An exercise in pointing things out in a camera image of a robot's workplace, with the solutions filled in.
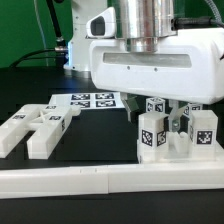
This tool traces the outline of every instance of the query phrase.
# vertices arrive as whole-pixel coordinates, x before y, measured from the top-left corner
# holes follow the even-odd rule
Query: cable
[[[211,20],[210,20],[210,23],[211,23],[212,25],[217,25],[217,26],[220,26],[220,27],[224,28],[224,23],[219,22],[219,21],[216,21],[216,20],[214,20],[214,19],[211,19]]]
[[[34,51],[31,53],[28,53],[24,56],[22,56],[20,59],[18,59],[17,61],[13,62],[9,67],[10,68],[15,68],[21,61],[27,59],[28,57],[31,57],[33,55],[37,55],[37,54],[42,54],[42,53],[46,53],[46,52],[55,52],[55,49],[44,49],[44,50],[39,50],[39,51]]]
[[[220,15],[220,12],[216,6],[216,4],[214,3],[213,0],[204,0],[207,5],[210,7],[210,9],[212,10],[213,14],[214,14],[214,17],[215,19],[218,21],[218,22],[222,22],[222,17]]]
[[[64,0],[54,0],[56,3],[62,3],[62,2],[64,2]]]
[[[60,29],[58,18],[57,18],[56,12],[55,12],[53,0],[46,0],[46,2],[47,2],[47,6],[49,8],[51,20],[52,20],[52,23],[54,26],[55,35],[57,38],[56,39],[57,45],[58,46],[66,46],[65,40],[61,34],[61,29]]]
[[[23,61],[28,61],[28,60],[40,60],[40,59],[56,59],[60,58],[60,56],[48,56],[48,57],[35,57],[35,58],[23,58],[20,61],[17,62],[17,65]]]
[[[39,10],[38,10],[38,4],[37,4],[37,0],[34,0],[34,8],[35,8],[35,14],[36,14],[36,19],[37,19],[37,24],[40,30],[40,34],[41,34],[41,38],[42,38],[42,42],[44,45],[44,49],[47,49],[47,44],[46,44],[46,38],[44,35],[44,31],[43,31],[43,27],[40,21],[40,15],[39,15]],[[46,53],[46,65],[49,66],[49,61],[48,61],[48,53]]]
[[[217,25],[224,28],[224,23],[214,20],[211,17],[200,17],[200,18],[177,18],[174,21],[175,29],[182,29],[185,26],[211,26]]]

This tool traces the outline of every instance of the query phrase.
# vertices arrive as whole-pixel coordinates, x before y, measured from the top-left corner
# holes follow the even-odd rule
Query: white plastic housing
[[[97,88],[202,104],[224,97],[224,30],[180,30],[160,38],[154,54],[125,51],[124,40],[95,40],[91,73]]]
[[[95,36],[91,31],[91,23],[97,19],[98,17],[102,17],[105,21],[105,34],[103,36]],[[108,8],[98,16],[94,17],[86,24],[86,31],[87,36],[89,38],[110,38],[115,37],[117,31],[117,24],[116,24],[116,15],[115,10],[113,7]]]
[[[72,0],[73,37],[68,44],[69,61],[65,70],[90,71],[86,23],[107,8],[107,0]]]

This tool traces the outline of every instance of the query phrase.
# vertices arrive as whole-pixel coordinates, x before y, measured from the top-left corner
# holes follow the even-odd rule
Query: black and white pattern
[[[151,103],[148,103],[148,111],[153,111],[153,105]]]
[[[51,116],[49,120],[59,121],[60,119],[61,119],[61,116]]]
[[[71,105],[80,106],[81,108],[90,108],[90,101],[71,102]]]
[[[157,112],[163,112],[163,104],[159,103],[155,105],[155,111]]]
[[[142,143],[153,146],[153,133],[142,130]]]
[[[26,115],[16,115],[14,116],[12,119],[15,119],[15,120],[22,120],[26,117]]]
[[[189,109],[189,106],[186,107],[185,111],[184,111],[184,114],[189,116],[190,114],[190,109]]]
[[[63,119],[63,121],[61,122],[61,129],[62,131],[65,130],[65,120]]]
[[[90,100],[90,94],[73,94],[72,100]]]
[[[193,129],[192,126],[190,126],[190,139],[193,142],[193,140],[194,140],[194,129]]]
[[[157,146],[163,145],[166,143],[166,132],[162,131],[157,134]]]
[[[115,100],[96,101],[96,107],[116,107]]]
[[[150,98],[150,100],[153,101],[153,102],[156,102],[156,103],[163,101],[162,99],[156,98],[156,97],[155,98]]]
[[[95,95],[97,100],[110,100],[114,99],[113,93],[98,93]]]
[[[46,109],[47,110],[55,110],[57,107],[56,106],[47,106]]]
[[[191,110],[201,110],[200,106],[192,106]]]
[[[211,145],[212,144],[212,131],[198,131],[197,132],[197,145]]]

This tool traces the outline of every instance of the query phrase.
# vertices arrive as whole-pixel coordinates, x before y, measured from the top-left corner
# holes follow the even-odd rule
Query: metal cylinder
[[[159,37],[172,33],[173,0],[119,0],[122,38],[130,52],[155,52]]]

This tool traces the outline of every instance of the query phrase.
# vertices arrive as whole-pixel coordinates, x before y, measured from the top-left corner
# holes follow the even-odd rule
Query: white plastic part
[[[194,110],[203,110],[203,105],[199,103],[188,103],[183,115],[190,118],[191,112]]]
[[[0,198],[224,188],[224,155],[216,161],[0,172]]]
[[[107,0],[72,0],[73,37],[69,41],[69,61],[64,65],[67,71],[90,71],[89,46],[86,23],[107,8]]]
[[[151,111],[139,116],[137,156],[140,163],[158,162],[168,153],[169,145],[164,131],[166,114]]]
[[[91,31],[91,23],[99,18],[102,17],[105,21],[105,34],[103,36],[95,36]],[[89,38],[111,38],[115,37],[117,32],[117,24],[116,24],[116,15],[115,10],[113,7],[106,9],[101,14],[97,15],[93,19],[87,22],[86,24],[87,36]]]
[[[146,99],[146,112],[157,111],[165,113],[165,100],[154,97]]]
[[[35,131],[27,142],[29,158],[48,159],[72,116],[80,112],[79,106],[23,106],[0,126],[0,158],[5,158],[29,131]]]
[[[192,111],[189,121],[189,156],[198,160],[215,159],[218,118],[213,111]]]
[[[91,74],[97,88],[212,104],[224,97],[224,30],[179,30],[154,54],[127,53],[124,40],[95,40]]]

